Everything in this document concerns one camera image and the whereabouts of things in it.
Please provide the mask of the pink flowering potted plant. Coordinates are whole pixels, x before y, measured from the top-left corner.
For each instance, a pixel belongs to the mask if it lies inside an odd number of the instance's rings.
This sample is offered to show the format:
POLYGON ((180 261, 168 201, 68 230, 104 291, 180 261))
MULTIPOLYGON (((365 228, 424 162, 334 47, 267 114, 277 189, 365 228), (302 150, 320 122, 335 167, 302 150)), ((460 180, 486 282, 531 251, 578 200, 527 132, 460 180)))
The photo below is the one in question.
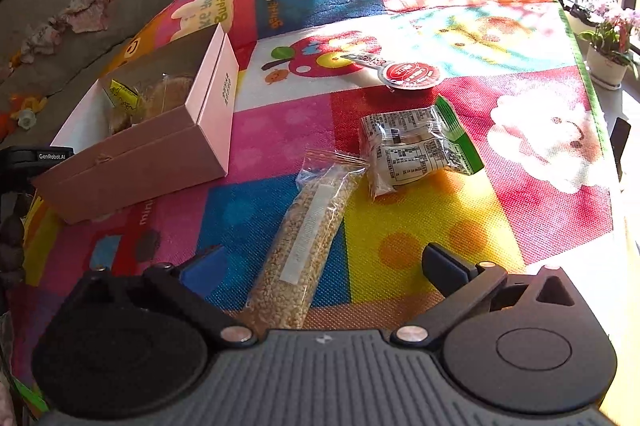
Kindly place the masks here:
POLYGON ((579 0, 586 22, 593 26, 579 37, 588 43, 587 68, 603 88, 618 90, 627 71, 639 78, 638 65, 631 53, 631 38, 639 34, 639 11, 622 8, 617 0, 579 0))

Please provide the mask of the colourful cartoon play mat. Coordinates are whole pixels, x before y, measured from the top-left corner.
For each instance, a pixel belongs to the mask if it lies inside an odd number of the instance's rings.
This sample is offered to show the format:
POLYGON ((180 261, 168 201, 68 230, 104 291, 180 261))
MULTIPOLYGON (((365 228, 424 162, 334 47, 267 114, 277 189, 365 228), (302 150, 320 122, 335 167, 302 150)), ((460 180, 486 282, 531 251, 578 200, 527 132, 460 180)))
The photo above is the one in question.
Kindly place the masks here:
POLYGON ((107 74, 167 109, 114 132, 93 80, 76 157, 26 223, 17 386, 91 268, 200 258, 258 332, 391 328, 431 305, 429 243, 511 271, 614 230, 592 84, 553 0, 175 0, 107 74))

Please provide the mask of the white floral baby garment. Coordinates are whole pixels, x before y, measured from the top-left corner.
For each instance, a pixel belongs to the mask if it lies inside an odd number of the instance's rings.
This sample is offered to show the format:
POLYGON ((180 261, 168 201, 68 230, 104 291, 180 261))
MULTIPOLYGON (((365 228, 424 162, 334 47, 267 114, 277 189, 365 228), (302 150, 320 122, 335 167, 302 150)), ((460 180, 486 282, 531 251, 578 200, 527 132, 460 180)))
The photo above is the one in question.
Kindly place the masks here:
POLYGON ((55 54, 62 42, 64 31, 64 22, 56 17, 50 17, 36 28, 28 28, 26 37, 21 43, 21 62, 32 64, 37 55, 55 54))

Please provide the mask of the yellow biscuit snack packet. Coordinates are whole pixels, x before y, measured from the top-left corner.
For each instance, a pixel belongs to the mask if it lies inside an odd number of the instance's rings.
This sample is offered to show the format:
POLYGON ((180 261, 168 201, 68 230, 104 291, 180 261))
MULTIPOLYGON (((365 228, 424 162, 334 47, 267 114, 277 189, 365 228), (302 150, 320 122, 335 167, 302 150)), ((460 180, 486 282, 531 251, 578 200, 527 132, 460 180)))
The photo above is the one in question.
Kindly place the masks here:
POLYGON ((122 132, 144 118, 143 98, 140 93, 122 82, 111 79, 105 93, 112 104, 108 127, 111 134, 122 132))

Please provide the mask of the white round baby toy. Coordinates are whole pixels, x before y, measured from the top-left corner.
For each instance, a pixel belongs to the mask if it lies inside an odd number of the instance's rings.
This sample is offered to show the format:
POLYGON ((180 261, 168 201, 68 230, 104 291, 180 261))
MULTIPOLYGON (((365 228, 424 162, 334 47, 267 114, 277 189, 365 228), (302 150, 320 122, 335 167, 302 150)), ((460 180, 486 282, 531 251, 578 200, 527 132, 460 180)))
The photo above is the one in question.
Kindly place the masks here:
POLYGON ((37 115, 30 108, 22 109, 21 112, 16 115, 16 123, 17 126, 28 131, 36 125, 37 115))

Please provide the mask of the sliced cake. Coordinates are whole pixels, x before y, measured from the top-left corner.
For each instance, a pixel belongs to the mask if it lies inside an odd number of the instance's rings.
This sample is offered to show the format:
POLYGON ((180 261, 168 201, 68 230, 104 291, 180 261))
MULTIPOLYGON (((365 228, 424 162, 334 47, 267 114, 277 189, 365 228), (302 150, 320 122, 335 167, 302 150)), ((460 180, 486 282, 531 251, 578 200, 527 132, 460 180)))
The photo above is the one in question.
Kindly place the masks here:
POLYGON ((188 74, 163 74, 160 80, 142 92, 137 122, 142 123, 182 106, 189 96, 193 81, 194 78, 188 74))

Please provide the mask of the pink floral baby clothes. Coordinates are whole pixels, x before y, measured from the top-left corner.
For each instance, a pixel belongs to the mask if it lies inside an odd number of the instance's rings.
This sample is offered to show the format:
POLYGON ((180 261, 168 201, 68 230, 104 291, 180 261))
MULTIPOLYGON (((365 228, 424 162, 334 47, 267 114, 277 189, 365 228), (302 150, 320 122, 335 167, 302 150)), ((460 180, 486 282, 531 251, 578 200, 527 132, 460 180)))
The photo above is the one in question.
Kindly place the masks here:
POLYGON ((114 0, 71 0, 58 13, 58 19, 74 34, 107 30, 110 24, 108 9, 114 0))

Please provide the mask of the red lid jelly cup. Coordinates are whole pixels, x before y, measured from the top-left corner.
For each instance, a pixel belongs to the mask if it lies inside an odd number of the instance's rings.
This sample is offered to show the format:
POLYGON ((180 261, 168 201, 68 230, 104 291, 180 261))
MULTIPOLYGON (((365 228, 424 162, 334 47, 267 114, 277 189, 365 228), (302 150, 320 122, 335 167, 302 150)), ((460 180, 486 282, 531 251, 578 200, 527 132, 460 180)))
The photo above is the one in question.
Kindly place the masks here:
POLYGON ((341 56, 359 66, 374 69, 378 79, 394 90, 427 90, 444 80, 437 67, 420 62, 394 62, 373 53, 352 52, 341 56))

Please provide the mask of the green white snack packet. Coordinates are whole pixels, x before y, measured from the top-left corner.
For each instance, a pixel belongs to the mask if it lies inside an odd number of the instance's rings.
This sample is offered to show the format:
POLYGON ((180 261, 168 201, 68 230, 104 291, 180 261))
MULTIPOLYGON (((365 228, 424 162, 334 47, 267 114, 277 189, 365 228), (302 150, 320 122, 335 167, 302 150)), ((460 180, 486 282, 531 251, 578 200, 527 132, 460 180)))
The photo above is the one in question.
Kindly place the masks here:
POLYGON ((484 169, 454 106, 441 95, 430 106, 362 117, 359 145, 372 198, 439 171, 475 175, 484 169))

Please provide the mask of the pink cardboard gift box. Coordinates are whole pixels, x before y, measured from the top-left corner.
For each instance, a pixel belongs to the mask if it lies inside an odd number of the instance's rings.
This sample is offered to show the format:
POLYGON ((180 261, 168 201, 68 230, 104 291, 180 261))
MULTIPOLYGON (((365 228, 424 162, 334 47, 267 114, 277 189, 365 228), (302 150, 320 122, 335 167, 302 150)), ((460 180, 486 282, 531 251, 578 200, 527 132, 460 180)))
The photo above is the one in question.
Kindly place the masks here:
POLYGON ((65 222, 77 223, 225 177, 238 74, 220 26, 119 66, 94 82, 55 135, 53 145, 74 155, 35 178, 38 194, 65 222), (143 88, 163 74, 194 78, 184 104, 111 134, 107 83, 143 88))

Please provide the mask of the orange plush toy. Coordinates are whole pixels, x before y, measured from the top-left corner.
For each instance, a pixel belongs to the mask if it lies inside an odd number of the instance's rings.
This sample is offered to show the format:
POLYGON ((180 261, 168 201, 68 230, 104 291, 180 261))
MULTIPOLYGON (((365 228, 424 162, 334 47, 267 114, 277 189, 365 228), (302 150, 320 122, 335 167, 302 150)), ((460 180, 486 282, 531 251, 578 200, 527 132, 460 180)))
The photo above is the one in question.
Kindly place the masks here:
POLYGON ((25 108, 30 108, 38 115, 47 105, 47 100, 47 97, 43 95, 13 94, 10 97, 9 110, 1 113, 1 130, 6 134, 11 134, 17 129, 22 129, 17 126, 16 115, 25 108))

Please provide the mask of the sesame bar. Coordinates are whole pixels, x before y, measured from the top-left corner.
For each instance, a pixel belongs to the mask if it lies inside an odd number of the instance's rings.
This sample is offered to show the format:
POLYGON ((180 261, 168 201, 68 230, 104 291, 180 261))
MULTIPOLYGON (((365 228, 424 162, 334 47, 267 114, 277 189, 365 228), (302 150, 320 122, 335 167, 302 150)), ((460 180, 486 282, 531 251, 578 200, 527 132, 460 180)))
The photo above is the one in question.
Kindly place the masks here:
POLYGON ((260 336, 304 325, 349 198, 368 163, 355 155, 311 149, 250 294, 243 317, 260 336))

